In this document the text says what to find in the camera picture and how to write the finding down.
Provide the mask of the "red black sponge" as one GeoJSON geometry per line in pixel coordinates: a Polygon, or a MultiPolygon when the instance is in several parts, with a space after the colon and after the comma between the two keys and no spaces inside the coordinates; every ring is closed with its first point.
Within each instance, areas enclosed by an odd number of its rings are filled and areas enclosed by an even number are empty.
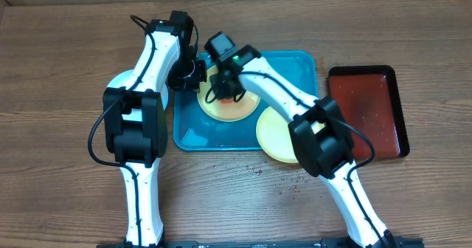
{"type": "Polygon", "coordinates": [[[220,100],[220,103],[222,103],[222,104],[234,103],[234,99],[222,99],[222,100],[220,100]]]}

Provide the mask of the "light blue plate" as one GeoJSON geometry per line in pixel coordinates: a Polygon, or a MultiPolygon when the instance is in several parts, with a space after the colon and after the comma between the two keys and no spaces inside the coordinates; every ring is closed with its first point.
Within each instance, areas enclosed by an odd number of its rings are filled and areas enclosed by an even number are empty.
{"type": "MultiPolygon", "coordinates": [[[[111,80],[111,82],[108,84],[108,87],[112,87],[112,88],[122,87],[124,83],[130,78],[132,73],[133,73],[132,69],[129,69],[127,71],[120,73],[119,75],[117,75],[111,80]]],[[[169,104],[169,98],[170,98],[168,86],[164,85],[160,93],[162,97],[163,108],[166,111],[169,104]]]]}

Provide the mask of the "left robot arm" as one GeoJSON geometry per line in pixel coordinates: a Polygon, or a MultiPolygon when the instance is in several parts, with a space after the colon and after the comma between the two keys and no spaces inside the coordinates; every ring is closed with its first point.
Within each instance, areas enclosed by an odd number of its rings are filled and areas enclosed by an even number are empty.
{"type": "Polygon", "coordinates": [[[170,90],[197,91],[207,71],[191,40],[198,29],[186,12],[174,10],[167,20],[131,19],[143,29],[145,46],[135,67],[107,85],[97,123],[105,126],[111,166],[125,182],[128,230],[119,246],[163,247],[158,170],[168,141],[164,110],[170,90]]]}

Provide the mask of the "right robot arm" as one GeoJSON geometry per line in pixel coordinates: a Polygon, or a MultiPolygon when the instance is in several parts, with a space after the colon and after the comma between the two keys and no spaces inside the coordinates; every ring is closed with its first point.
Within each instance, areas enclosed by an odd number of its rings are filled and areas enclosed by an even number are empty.
{"type": "Polygon", "coordinates": [[[250,45],[238,47],[223,32],[204,45],[218,73],[211,91],[217,99],[239,101],[251,92],[288,124],[298,163],[320,178],[344,217],[350,240],[358,247],[395,247],[395,238],[379,219],[358,178],[352,135],[371,142],[345,122],[337,102],[319,99],[295,87],[250,45]]]}

